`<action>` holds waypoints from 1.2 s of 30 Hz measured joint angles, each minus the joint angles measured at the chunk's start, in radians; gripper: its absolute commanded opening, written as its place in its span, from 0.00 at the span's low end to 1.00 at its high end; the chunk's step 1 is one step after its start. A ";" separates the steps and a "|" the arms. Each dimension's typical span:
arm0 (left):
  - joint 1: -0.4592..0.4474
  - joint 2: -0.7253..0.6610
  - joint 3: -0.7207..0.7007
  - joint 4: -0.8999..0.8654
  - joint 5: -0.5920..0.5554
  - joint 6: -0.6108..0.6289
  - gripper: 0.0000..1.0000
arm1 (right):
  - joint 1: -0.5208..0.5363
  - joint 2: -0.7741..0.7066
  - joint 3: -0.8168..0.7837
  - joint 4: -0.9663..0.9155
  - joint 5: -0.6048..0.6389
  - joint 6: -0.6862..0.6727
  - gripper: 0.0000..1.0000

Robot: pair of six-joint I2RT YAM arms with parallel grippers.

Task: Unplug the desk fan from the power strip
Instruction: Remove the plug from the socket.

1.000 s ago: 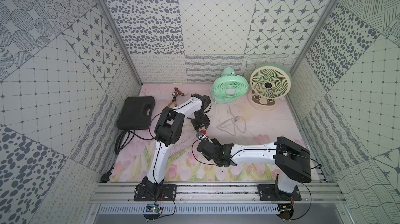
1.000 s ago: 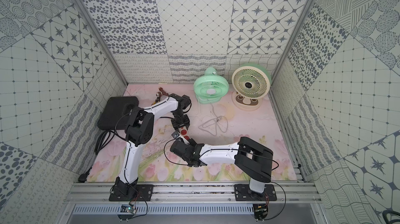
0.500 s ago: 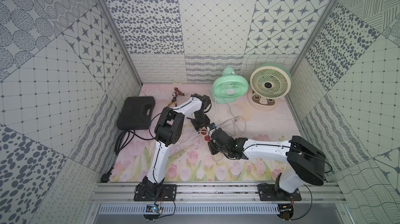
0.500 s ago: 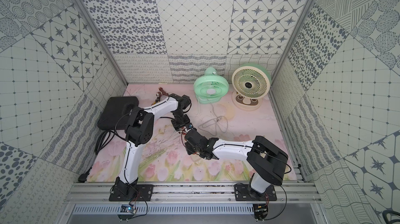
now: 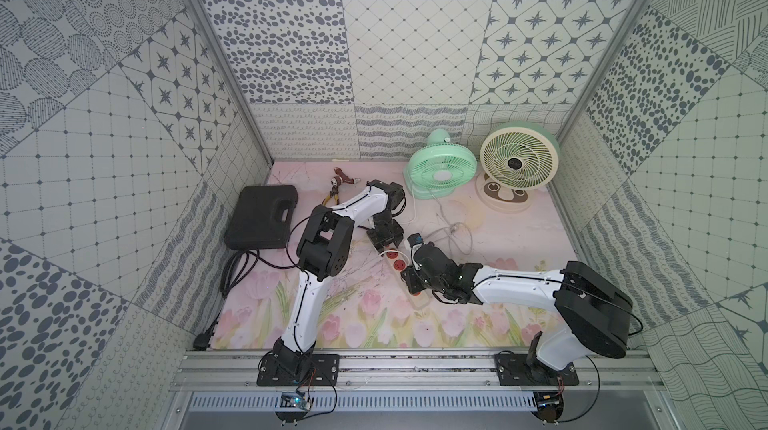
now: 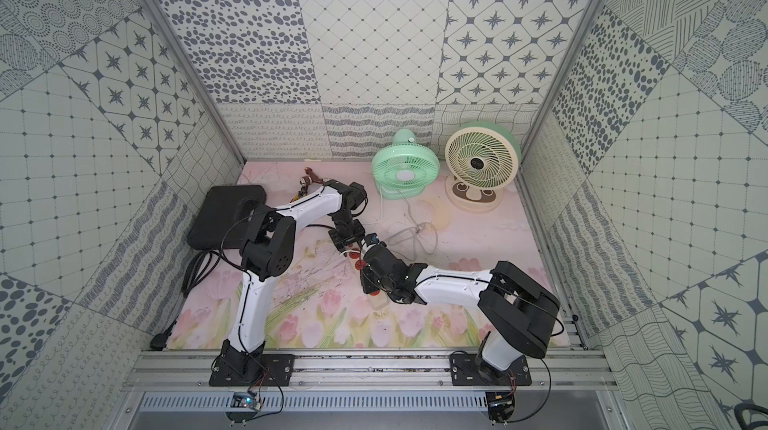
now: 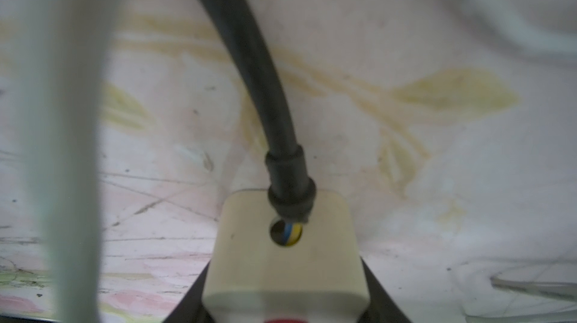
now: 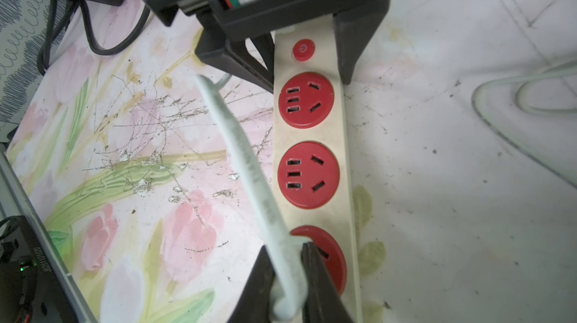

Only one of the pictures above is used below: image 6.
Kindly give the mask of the cream power strip red sockets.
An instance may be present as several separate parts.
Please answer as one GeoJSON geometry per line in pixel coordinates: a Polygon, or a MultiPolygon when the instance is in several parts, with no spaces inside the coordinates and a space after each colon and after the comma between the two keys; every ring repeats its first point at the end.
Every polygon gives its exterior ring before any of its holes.
{"type": "Polygon", "coordinates": [[[376,296],[381,292],[377,277],[369,265],[363,260],[358,249],[350,249],[346,255],[352,260],[354,268],[360,276],[360,283],[364,294],[376,296]]]}

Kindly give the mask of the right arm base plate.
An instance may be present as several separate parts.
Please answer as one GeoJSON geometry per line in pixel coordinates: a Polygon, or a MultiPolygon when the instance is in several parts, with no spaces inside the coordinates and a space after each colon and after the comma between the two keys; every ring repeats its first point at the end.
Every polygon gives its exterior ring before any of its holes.
{"type": "Polygon", "coordinates": [[[452,352],[448,356],[449,370],[453,386],[530,386],[532,378],[525,356],[515,360],[507,371],[498,370],[477,354],[463,350],[452,352]]]}

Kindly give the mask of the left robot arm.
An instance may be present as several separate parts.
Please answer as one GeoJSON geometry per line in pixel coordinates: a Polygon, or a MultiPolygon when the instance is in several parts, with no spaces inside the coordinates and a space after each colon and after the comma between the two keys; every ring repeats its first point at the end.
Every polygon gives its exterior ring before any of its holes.
{"type": "Polygon", "coordinates": [[[277,279],[291,266],[297,234],[328,217],[329,237],[345,254],[362,242],[365,229],[358,215],[367,206],[364,186],[328,180],[318,190],[281,207],[260,206],[248,221],[241,240],[241,262],[233,267],[243,273],[238,315],[222,344],[219,366],[251,378],[263,368],[265,325],[277,279]]]}

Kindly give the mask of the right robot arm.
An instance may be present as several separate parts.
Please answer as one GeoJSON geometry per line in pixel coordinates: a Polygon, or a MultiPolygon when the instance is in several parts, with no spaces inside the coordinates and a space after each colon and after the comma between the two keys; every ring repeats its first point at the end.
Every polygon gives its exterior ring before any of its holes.
{"type": "Polygon", "coordinates": [[[499,261],[490,270],[461,272],[398,258],[377,235],[362,241],[361,284],[401,305],[478,308],[493,326],[479,347],[481,366],[505,372],[525,356],[546,356],[559,319],[558,298],[519,267],[499,261]]]}

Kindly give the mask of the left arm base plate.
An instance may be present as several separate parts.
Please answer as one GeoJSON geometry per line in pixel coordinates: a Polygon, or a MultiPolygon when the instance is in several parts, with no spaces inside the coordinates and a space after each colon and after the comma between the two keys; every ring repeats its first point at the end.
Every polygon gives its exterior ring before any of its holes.
{"type": "Polygon", "coordinates": [[[219,355],[214,359],[209,385],[211,387],[267,386],[290,384],[296,356],[293,354],[262,354],[258,357],[219,355]]]}

